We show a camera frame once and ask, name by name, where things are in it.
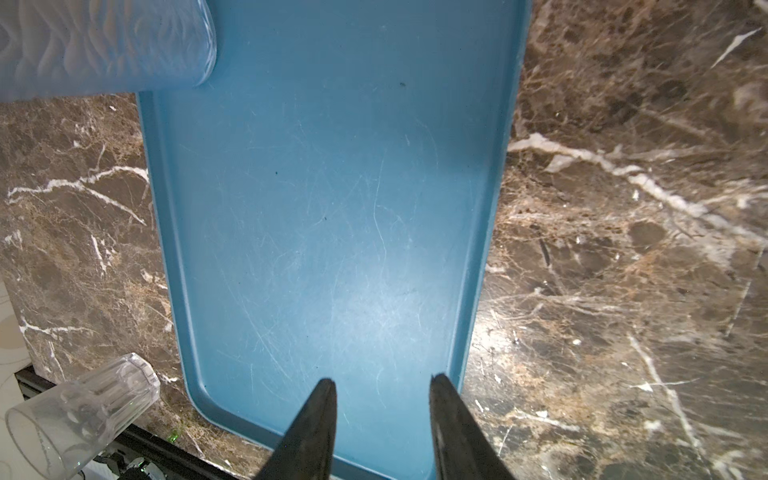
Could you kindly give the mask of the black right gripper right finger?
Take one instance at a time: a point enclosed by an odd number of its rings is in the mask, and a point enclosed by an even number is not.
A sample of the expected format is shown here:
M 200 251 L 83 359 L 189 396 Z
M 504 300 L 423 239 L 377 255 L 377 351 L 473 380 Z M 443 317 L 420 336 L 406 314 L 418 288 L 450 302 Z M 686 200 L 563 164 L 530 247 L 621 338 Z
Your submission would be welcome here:
M 431 378 L 429 411 L 437 479 L 514 479 L 445 374 Z

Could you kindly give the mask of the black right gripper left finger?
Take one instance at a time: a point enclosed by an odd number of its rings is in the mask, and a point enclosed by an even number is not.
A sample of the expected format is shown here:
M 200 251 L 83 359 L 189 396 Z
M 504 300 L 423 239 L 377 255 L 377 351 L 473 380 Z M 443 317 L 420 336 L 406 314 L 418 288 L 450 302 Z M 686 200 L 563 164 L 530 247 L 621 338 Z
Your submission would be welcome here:
M 329 479 L 336 426 L 336 385 L 330 378 L 323 378 L 254 478 Z

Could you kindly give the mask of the blue tall plastic glass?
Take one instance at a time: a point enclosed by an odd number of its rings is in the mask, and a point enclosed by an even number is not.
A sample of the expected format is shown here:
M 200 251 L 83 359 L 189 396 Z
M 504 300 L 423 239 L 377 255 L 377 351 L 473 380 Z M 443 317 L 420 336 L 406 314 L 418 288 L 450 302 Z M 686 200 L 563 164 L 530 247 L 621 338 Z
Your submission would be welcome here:
M 1 100 L 195 87 L 216 61 L 204 1 L 4 1 Z

